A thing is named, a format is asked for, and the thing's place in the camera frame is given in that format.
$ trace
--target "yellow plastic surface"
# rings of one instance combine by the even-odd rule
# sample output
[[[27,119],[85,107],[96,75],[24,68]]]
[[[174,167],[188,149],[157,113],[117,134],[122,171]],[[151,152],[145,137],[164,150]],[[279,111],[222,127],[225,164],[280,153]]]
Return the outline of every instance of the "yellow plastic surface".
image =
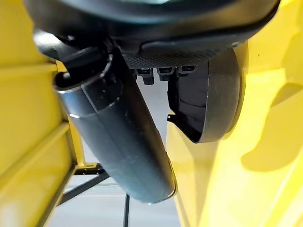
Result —
[[[193,144],[172,124],[167,150],[184,227],[303,226],[303,0],[236,50],[245,77],[235,127]]]
[[[32,41],[21,0],[0,0],[0,227],[42,225],[72,169],[52,89],[55,64]]]

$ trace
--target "metal support bar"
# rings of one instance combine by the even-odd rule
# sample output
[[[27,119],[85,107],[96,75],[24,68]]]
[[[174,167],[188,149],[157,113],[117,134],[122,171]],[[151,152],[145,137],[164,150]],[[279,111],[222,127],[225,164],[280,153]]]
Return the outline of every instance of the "metal support bar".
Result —
[[[61,198],[63,196],[62,192],[64,191],[64,189],[67,186],[68,182],[72,178],[75,170],[76,170],[75,167],[72,166],[71,169],[70,169],[70,171],[68,172],[68,174],[64,178],[63,182],[59,186],[58,190],[56,191],[55,195],[53,196],[53,199],[51,200],[51,202],[49,203],[49,205],[45,209],[45,212],[42,215],[42,217],[40,218],[40,220],[39,220],[39,222],[37,224],[37,227],[44,227],[44,226],[47,225],[47,222],[48,222],[49,218],[51,217],[51,214],[53,213],[54,208],[60,203],[60,200],[61,200]]]
[[[68,121],[70,123],[71,139],[74,145],[74,151],[75,151],[78,166],[84,167],[86,165],[86,161],[85,161],[81,136],[69,117],[68,117]]]
[[[75,175],[97,175],[104,172],[102,166],[99,163],[96,163],[95,167],[85,166],[77,167]]]
[[[128,227],[128,215],[129,215],[129,195],[125,196],[125,206],[124,206],[124,220],[123,227]]]
[[[97,185],[98,183],[106,180],[107,178],[109,178],[109,175],[107,174],[107,172],[105,172],[105,170],[102,171],[101,174],[99,174],[99,176],[75,187],[74,189],[70,190],[69,192],[65,193],[62,197],[62,200],[60,201],[59,205],[67,202],[68,200],[76,197],[77,195],[81,194],[82,192],[85,192],[86,190],[90,189],[91,187]]]

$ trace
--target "black metal rod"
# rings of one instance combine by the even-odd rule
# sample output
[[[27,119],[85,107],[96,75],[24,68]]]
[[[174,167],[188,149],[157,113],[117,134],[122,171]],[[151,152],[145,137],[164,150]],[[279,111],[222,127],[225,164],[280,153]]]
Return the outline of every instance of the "black metal rod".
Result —
[[[129,195],[125,196],[125,206],[124,206],[124,220],[123,227],[128,227],[128,215],[129,215]]]
[[[70,190],[69,192],[65,193],[62,197],[62,200],[60,201],[59,205],[67,202],[68,200],[76,197],[77,195],[81,194],[82,192],[85,192],[86,190],[90,189],[91,187],[97,185],[98,183],[106,180],[107,178],[109,178],[109,175],[107,174],[107,172],[105,172],[103,170],[103,172],[101,174],[99,174],[99,176],[73,188],[72,190]]]

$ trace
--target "yellow metal bar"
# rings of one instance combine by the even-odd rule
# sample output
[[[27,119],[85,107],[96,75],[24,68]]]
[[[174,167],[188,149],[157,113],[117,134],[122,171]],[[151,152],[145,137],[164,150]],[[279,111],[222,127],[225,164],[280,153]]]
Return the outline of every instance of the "yellow metal bar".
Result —
[[[69,117],[68,117],[68,121],[69,121],[69,124],[70,124],[71,139],[72,139],[72,142],[73,142],[73,145],[74,145],[74,151],[75,151],[78,166],[85,167],[86,162],[85,162],[85,156],[84,156],[81,136],[78,133],[76,127],[74,126],[74,124],[72,123],[72,121]]]
[[[0,68],[0,82],[5,80],[15,80],[23,77],[30,77],[32,75],[55,72],[57,66],[52,63],[40,63],[34,65],[18,65],[11,67]]]
[[[56,191],[52,201],[50,202],[50,204],[48,205],[48,207],[46,208],[43,216],[41,217],[41,219],[39,220],[37,226],[47,226],[48,221],[50,220],[50,217],[54,211],[54,209],[59,205],[63,195],[64,195],[64,189],[66,188],[68,182],[71,180],[72,176],[74,175],[76,171],[75,166],[72,166],[71,170],[68,172],[68,174],[66,175],[65,179],[63,180],[63,182],[61,183],[61,185],[59,186],[58,190]]]
[[[68,123],[62,123],[41,140],[32,151],[27,152],[16,163],[13,163],[7,171],[0,175],[0,191],[3,191],[4,188],[9,188],[14,177],[36,162],[69,128]]]
[[[57,68],[58,68],[59,72],[66,71],[66,68],[62,62],[57,61],[56,63],[57,63]],[[74,152],[75,152],[75,156],[77,159],[78,167],[80,167],[80,168],[96,167],[96,165],[97,165],[96,163],[89,164],[89,166],[87,165],[85,156],[84,156],[84,151],[83,151],[82,138],[81,138],[80,134],[78,133],[76,127],[72,123],[70,117],[68,117],[68,122],[70,124],[71,139],[73,142]]]

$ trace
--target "white wall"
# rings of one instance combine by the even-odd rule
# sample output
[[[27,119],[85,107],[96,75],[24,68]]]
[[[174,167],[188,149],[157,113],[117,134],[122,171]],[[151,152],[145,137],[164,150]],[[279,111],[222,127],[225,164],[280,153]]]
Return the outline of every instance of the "white wall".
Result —
[[[155,84],[145,86],[142,78],[137,80],[145,102],[151,112],[162,140],[166,140],[167,82],[160,82],[155,75]],[[86,143],[83,143],[87,162],[97,162]],[[91,176],[74,176],[67,190],[77,186]],[[49,227],[122,227],[125,192],[111,178],[89,189],[85,193],[57,207]],[[130,200],[129,227],[179,227],[178,215],[173,199],[154,204],[142,204]]]

